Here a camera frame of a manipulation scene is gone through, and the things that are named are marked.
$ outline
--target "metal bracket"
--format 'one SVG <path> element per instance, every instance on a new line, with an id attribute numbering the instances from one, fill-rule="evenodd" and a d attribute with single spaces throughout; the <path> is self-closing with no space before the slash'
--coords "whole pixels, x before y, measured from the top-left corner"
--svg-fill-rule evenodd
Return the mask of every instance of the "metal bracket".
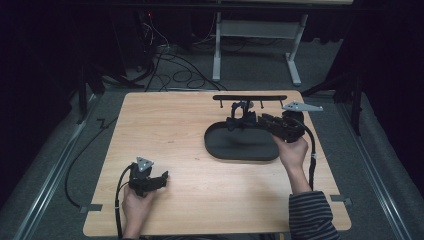
<path id="1" fill-rule="evenodd" d="M 153 166 L 153 162 L 142 157 L 137 157 L 138 171 L 143 172 L 149 167 Z"/>
<path id="2" fill-rule="evenodd" d="M 283 105 L 283 109 L 289 110 L 289 111 L 293 111 L 293 112 L 303 112 L 303 111 L 306 111 L 306 112 L 318 112 L 318 111 L 324 111 L 324 109 L 321 106 L 316 107 L 316 106 L 312 106 L 312 105 L 305 104 L 305 103 L 299 103 L 299 102 L 296 102 L 296 101 L 293 101 L 293 102 L 291 102 L 289 104 Z"/>
<path id="3" fill-rule="evenodd" d="M 331 201 L 333 202 L 343 202 L 345 206 L 351 206 L 352 200 L 350 198 L 346 198 L 343 195 L 330 195 Z"/>
<path id="4" fill-rule="evenodd" d="M 103 204 L 90 204 L 88 207 L 81 207 L 79 213 L 86 214 L 87 212 L 101 212 Z"/>

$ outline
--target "wrist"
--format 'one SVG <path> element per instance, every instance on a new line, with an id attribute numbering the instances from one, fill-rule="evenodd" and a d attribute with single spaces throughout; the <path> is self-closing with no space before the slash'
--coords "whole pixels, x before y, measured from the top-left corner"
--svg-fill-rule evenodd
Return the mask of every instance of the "wrist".
<path id="1" fill-rule="evenodd" d="M 302 176 L 305 175 L 303 166 L 284 166 L 288 175 Z"/>
<path id="2" fill-rule="evenodd" d="M 290 180 L 290 185 L 293 194 L 312 191 L 311 187 L 309 186 L 308 180 L 306 180 L 305 172 L 302 168 L 288 168 L 287 174 Z"/>
<path id="3" fill-rule="evenodd" d="M 142 226 L 142 223 L 127 223 L 123 233 L 123 238 L 139 239 Z"/>

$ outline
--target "striped sleeve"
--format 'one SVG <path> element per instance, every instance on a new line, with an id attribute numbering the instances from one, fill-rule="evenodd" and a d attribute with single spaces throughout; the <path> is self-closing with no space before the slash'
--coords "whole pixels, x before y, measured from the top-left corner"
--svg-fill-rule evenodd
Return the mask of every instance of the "striped sleeve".
<path id="1" fill-rule="evenodd" d="M 289 225 L 293 240 L 340 239 L 332 220 L 333 213 L 323 192 L 290 195 Z"/>

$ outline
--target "person's left hand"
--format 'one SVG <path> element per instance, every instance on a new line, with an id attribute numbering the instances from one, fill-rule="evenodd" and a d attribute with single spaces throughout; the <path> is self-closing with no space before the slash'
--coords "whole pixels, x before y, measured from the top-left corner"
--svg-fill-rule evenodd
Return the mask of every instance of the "person's left hand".
<path id="1" fill-rule="evenodd" d="M 149 192 L 146 197 L 138 196 L 128 185 L 124 187 L 124 210 L 127 225 L 123 238 L 138 239 L 141 228 L 149 215 L 156 191 Z"/>

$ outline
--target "black curtain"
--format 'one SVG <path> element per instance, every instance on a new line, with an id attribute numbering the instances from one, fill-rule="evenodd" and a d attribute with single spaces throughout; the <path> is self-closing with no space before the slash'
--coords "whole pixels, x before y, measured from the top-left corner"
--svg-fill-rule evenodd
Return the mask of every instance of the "black curtain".
<path id="1" fill-rule="evenodd" d="M 356 16 L 327 81 L 354 71 L 399 159 L 424 195 L 420 121 L 424 89 L 424 3 L 391 0 Z M 349 79 L 333 89 L 350 94 Z"/>
<path id="2" fill-rule="evenodd" d="M 0 206 L 57 124 L 69 113 L 79 67 L 52 5 L 0 6 L 2 112 Z"/>

